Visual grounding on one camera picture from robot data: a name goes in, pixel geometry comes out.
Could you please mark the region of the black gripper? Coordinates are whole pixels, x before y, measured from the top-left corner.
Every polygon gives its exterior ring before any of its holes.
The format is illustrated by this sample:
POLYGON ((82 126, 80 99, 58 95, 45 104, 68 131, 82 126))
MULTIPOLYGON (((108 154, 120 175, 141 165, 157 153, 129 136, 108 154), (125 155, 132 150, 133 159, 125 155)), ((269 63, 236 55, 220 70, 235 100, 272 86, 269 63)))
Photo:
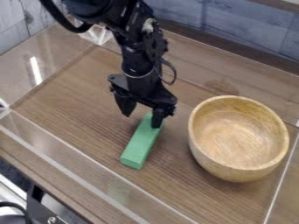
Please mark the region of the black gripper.
POLYGON ((172 116, 177 98, 164 87, 162 68, 157 65, 144 76, 129 76, 126 73, 110 74, 110 92, 116 105, 124 116, 130 116, 136 104, 140 103, 153 110, 150 125, 158 129, 166 116, 172 116))

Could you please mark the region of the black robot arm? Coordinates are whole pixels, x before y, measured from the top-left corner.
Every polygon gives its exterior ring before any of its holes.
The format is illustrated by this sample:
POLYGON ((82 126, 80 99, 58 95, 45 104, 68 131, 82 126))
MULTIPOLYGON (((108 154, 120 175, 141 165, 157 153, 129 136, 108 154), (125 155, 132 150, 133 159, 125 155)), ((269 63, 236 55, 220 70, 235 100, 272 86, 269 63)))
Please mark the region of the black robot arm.
POLYGON ((116 105, 129 116, 137 104, 152 109, 150 127, 157 129, 175 112, 177 98, 164 87, 173 84, 162 78, 168 41, 144 0, 62 0, 69 14, 81 22, 76 26, 65 18, 52 0, 38 0, 57 23, 73 33, 82 33, 96 24, 104 24, 120 47, 121 73, 106 80, 116 105))

